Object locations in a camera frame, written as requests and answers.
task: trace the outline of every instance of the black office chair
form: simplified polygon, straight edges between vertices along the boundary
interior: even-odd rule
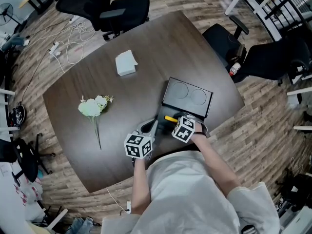
[[[96,31],[109,40],[120,32],[133,29],[148,20],[150,0],[58,0],[58,11],[84,17],[91,21]]]
[[[38,134],[36,137],[35,149],[32,147],[32,142],[26,144],[21,138],[18,138],[13,142],[0,139],[0,162],[13,163],[17,160],[21,167],[21,171],[16,175],[12,172],[14,181],[18,186],[20,186],[18,179],[23,174],[25,174],[30,182],[34,182],[36,180],[38,176],[38,165],[40,165],[47,174],[52,173],[52,171],[48,171],[45,168],[40,157],[55,157],[55,153],[48,155],[39,154],[39,136],[42,136],[42,134]]]
[[[247,27],[235,16],[230,16],[230,19],[237,25],[234,36],[219,24],[213,25],[203,33],[203,37],[212,46],[228,72],[234,64],[231,59],[241,46],[237,40],[240,33],[242,31],[246,34],[249,33]],[[288,73],[289,77],[293,79],[297,75],[308,72],[310,52],[301,38],[281,39],[251,47],[247,57],[244,48],[238,62],[241,68],[236,75],[232,76],[235,83],[242,81],[249,75],[281,80]],[[303,71],[299,72],[298,67],[303,67]]]

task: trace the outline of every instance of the wooden floor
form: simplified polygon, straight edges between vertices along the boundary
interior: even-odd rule
[[[168,12],[182,10],[200,32],[215,23],[234,32],[235,25],[224,15],[231,1],[151,0],[149,16],[153,20]],[[242,33],[239,39],[247,49],[255,44],[271,41],[265,28],[244,1],[240,1],[232,13],[250,29],[249,35]],[[35,33],[70,17],[57,12],[55,4],[52,4],[44,15],[24,30],[23,34]],[[30,44],[40,37],[58,33],[64,27],[69,26],[66,23],[63,22],[31,36]],[[86,22],[89,29],[91,29],[90,25],[90,22]],[[61,33],[57,40],[67,42],[69,31]],[[87,39],[92,33],[83,34],[81,37]],[[84,56],[105,44],[101,35],[101,32],[96,32],[90,40],[83,43]],[[47,49],[51,48],[53,39],[54,37],[37,41],[29,49],[24,50],[18,58],[19,66],[13,73],[16,83],[12,87],[17,92],[17,96],[10,102],[10,107],[22,99],[41,58]],[[81,42],[77,30],[73,31],[70,41]],[[62,54],[59,60],[64,70],[67,71],[72,65],[67,63],[65,47],[62,46],[60,49]],[[70,46],[69,61],[78,61],[81,52],[81,46]],[[55,158],[43,159],[46,166],[53,170],[53,174],[45,175],[42,180],[44,205],[52,206],[52,211],[56,211],[59,206],[68,208],[69,213],[65,218],[68,222],[73,217],[90,216],[95,222],[101,223],[103,217],[119,215],[120,208],[110,198],[106,189],[90,194],[83,187],[58,143],[43,103],[42,94],[62,74],[57,60],[46,54],[24,95],[23,104],[27,109],[27,120],[18,134],[26,141],[31,141],[35,139],[37,133],[43,133],[39,142],[40,152],[57,154]],[[309,81],[306,81],[300,86],[307,86],[308,83]],[[255,77],[248,77],[237,84],[237,87],[246,106],[233,118],[212,131],[210,141],[238,174],[243,185],[249,187],[259,181],[264,181],[273,196],[274,192],[278,192],[279,189],[275,181],[285,174],[284,169],[290,166],[291,157],[295,158],[296,163],[304,164],[305,168],[308,165],[311,141],[305,139],[303,133],[292,130],[294,124],[303,123],[304,108],[291,108],[287,105],[286,92],[294,88],[290,86],[286,78],[281,87],[277,86],[276,81]],[[130,178],[109,188],[124,208],[126,201],[131,198],[131,186],[132,179]],[[100,230],[97,228],[93,232],[99,233]]]

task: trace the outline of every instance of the white flower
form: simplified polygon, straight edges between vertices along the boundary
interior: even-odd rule
[[[78,110],[85,116],[93,117],[99,116],[102,111],[94,99],[88,99],[86,102],[80,103]]]
[[[96,97],[96,102],[104,107],[106,107],[107,105],[107,100],[106,98],[102,97],[102,96],[97,96]]]

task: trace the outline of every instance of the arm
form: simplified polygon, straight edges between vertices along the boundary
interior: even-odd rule
[[[200,124],[196,124],[196,131],[202,131]],[[221,156],[212,148],[203,135],[193,135],[191,140],[196,144],[204,156],[208,171],[218,184],[225,196],[235,187],[241,186],[238,177]]]
[[[145,160],[136,159],[132,186],[131,214],[142,215],[151,203],[151,193],[145,171]]]

